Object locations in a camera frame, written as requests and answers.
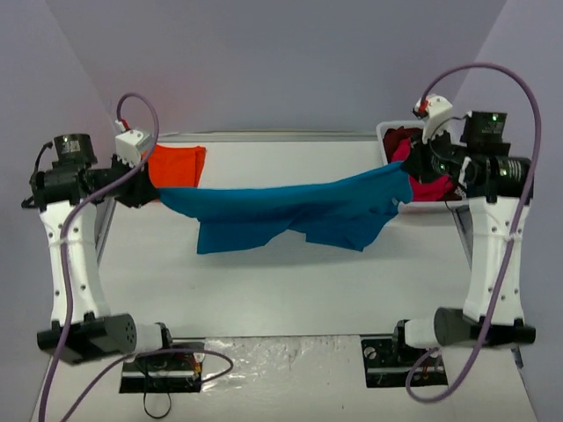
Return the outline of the folded orange t shirt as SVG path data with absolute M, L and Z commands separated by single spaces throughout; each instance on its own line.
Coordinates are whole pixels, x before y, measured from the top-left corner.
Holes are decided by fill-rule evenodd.
M 149 177 L 156 188 L 197 187 L 205 165 L 205 147 L 174 148 L 157 145 L 150 155 Z

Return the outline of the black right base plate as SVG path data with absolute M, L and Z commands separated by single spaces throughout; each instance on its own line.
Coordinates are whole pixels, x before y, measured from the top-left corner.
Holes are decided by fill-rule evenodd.
M 414 363 L 423 349 L 397 346 L 392 335 L 360 337 L 364 378 L 368 389 L 404 388 Z M 414 371 L 411 386 L 447 386 L 448 377 L 439 355 L 425 359 Z

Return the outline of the white plastic laundry basket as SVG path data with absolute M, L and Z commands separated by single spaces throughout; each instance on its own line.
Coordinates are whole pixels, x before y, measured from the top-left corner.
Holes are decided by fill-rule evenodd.
M 376 134 L 377 140 L 379 142 L 380 148 L 380 155 L 382 157 L 383 165 L 387 165 L 389 162 L 385 157 L 384 153 L 384 145 L 383 145 L 383 138 L 384 134 L 387 129 L 390 128 L 397 128 L 397 127 L 418 127 L 423 129 L 424 123 L 419 120 L 392 120 L 392 121 L 384 121 L 377 125 L 376 127 Z M 411 201 L 408 204 L 402 204 L 398 207 L 400 213 L 438 213 L 438 212 L 445 212 L 448 209 L 454 209 L 457 207 L 462 207 L 467 204 L 467 199 L 464 196 L 460 196 L 460 200 L 446 200 L 446 201 L 426 201 L 426 202 L 418 202 L 418 201 Z

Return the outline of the pink magenta t shirt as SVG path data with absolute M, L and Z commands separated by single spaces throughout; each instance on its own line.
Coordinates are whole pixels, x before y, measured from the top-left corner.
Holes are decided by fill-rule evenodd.
M 410 142 L 407 139 L 402 140 L 391 155 L 392 162 L 405 161 L 408 158 L 410 151 Z M 415 178 L 410 177 L 410 183 L 413 190 L 414 201 L 436 202 L 461 199 L 461 197 L 456 193 L 456 187 L 450 181 L 448 176 L 442 176 L 428 184 L 422 184 Z

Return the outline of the teal blue t shirt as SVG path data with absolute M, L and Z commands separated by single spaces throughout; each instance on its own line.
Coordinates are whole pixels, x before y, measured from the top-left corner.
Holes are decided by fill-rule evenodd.
M 363 251 L 413 198 L 398 163 L 324 184 L 159 192 L 165 206 L 199 222 L 201 255 L 259 248 L 287 230 L 311 244 Z

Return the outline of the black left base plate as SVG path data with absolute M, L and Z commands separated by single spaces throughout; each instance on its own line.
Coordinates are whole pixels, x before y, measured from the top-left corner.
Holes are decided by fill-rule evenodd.
M 198 353 L 165 353 L 138 357 L 121 365 L 120 394 L 184 394 L 201 391 L 205 356 L 202 338 L 174 341 L 176 349 L 196 349 Z

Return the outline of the white front cover board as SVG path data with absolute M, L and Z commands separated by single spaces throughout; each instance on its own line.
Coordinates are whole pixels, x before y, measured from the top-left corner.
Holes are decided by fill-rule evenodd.
M 122 395 L 106 362 L 60 366 L 50 421 L 532 421 L 509 351 L 482 352 L 447 400 L 424 405 L 404 388 L 366 386 L 356 336 L 231 338 L 208 342 L 198 394 Z

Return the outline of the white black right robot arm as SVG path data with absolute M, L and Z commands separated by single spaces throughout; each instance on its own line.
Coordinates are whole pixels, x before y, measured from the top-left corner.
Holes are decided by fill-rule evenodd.
M 472 218 L 471 280 L 463 307 L 440 307 L 429 318 L 399 321 L 390 342 L 392 357 L 409 363 L 424 349 L 534 343 L 536 330 L 524 321 L 520 297 L 531 161 L 509 154 L 502 140 L 503 113 L 467 113 L 459 144 L 447 129 L 454 119 L 450 111 L 425 106 L 416 116 L 425 127 L 402 167 L 420 182 L 448 176 L 465 189 Z

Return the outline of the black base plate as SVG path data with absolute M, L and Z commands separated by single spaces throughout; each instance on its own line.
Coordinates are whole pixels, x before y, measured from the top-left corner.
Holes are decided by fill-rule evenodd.
M 360 337 L 364 378 L 368 389 L 404 388 L 414 363 L 423 349 L 397 346 L 392 335 Z M 447 386 L 448 377 L 439 355 L 425 359 L 414 371 L 411 386 Z
M 201 391 L 205 356 L 202 338 L 174 341 L 176 349 L 196 349 L 198 353 L 165 353 L 138 357 L 121 365 L 120 394 L 184 394 Z

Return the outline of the dark maroon t shirt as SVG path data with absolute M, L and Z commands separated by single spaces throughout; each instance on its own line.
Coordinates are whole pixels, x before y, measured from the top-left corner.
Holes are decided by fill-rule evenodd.
M 413 135 L 420 135 L 422 129 L 418 127 L 397 127 L 387 129 L 384 138 L 384 153 L 389 163 L 404 161 L 410 154 L 410 140 Z

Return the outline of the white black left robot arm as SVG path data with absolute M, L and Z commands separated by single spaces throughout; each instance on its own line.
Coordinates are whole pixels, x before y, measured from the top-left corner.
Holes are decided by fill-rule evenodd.
M 51 168 L 35 168 L 30 177 L 32 195 L 21 206 L 39 212 L 53 277 L 51 326 L 38 332 L 37 344 L 70 365 L 145 353 L 156 367 L 168 367 L 178 347 L 165 324 L 139 324 L 129 313 L 112 313 L 101 285 L 97 205 L 111 198 L 139 208 L 158 196 L 141 163 L 155 144 L 152 134 L 127 129 L 115 144 L 110 167 L 97 169 L 89 135 L 56 136 L 42 147 L 56 151 Z

